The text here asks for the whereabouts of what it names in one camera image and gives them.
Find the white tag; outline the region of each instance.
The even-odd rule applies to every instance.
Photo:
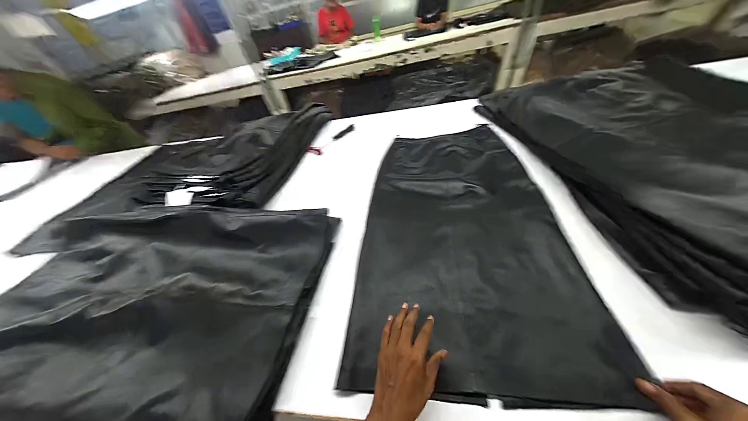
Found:
[[[164,200],[164,206],[184,206],[192,203],[193,192],[189,189],[174,190],[173,192],[166,192],[166,198]]]

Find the fingernail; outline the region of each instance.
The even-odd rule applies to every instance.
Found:
[[[650,393],[657,392],[657,386],[655,386],[654,384],[642,378],[638,378],[637,383],[639,385],[639,388],[642,390],[642,392],[650,392]]]

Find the teal shirt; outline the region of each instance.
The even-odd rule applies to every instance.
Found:
[[[0,122],[39,140],[48,139],[55,130],[27,100],[0,100]]]

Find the red cloth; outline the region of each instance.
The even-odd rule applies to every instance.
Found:
[[[326,7],[319,9],[317,14],[319,36],[327,38],[329,43],[345,42],[353,35],[353,21],[348,9],[338,5],[332,11]]]
[[[189,52],[195,54],[207,54],[209,52],[208,41],[205,40],[203,34],[200,32],[200,27],[189,14],[189,10],[182,3],[182,0],[177,0],[177,13],[180,18],[180,25],[182,26],[182,33],[185,35],[185,41],[189,47]]]

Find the finger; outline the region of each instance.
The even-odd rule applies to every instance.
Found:
[[[436,375],[439,373],[441,362],[446,360],[450,353],[446,349],[436,351],[426,363],[426,383],[433,388],[436,383]]]
[[[636,379],[637,389],[654,403],[660,406],[660,409],[670,417],[671,420],[679,420],[691,415],[695,417],[680,401],[662,387],[650,383],[643,379]]]
[[[429,343],[431,342],[431,334],[434,331],[434,316],[426,318],[426,323],[421,327],[421,331],[418,333],[416,342],[413,344],[413,349],[423,358],[426,358],[426,351],[429,350]]]
[[[400,307],[400,311],[397,312],[395,320],[392,322],[392,331],[390,332],[390,343],[389,346],[397,345],[397,341],[400,339],[400,330],[402,329],[402,322],[405,320],[405,316],[408,314],[408,303],[403,303]]]
[[[711,387],[694,381],[666,381],[663,388],[674,395],[686,396],[707,404],[726,397]]]
[[[381,345],[379,346],[379,355],[381,355],[382,352],[384,352],[385,348],[387,347],[387,344],[390,343],[390,332],[392,331],[392,320],[393,317],[391,315],[387,316],[387,324],[384,326],[384,329],[381,331]]]
[[[399,339],[400,346],[408,349],[413,346],[413,332],[416,330],[416,321],[418,321],[419,311],[420,307],[418,304],[414,304],[413,309],[408,312],[408,316],[405,317],[405,321],[402,322]]]

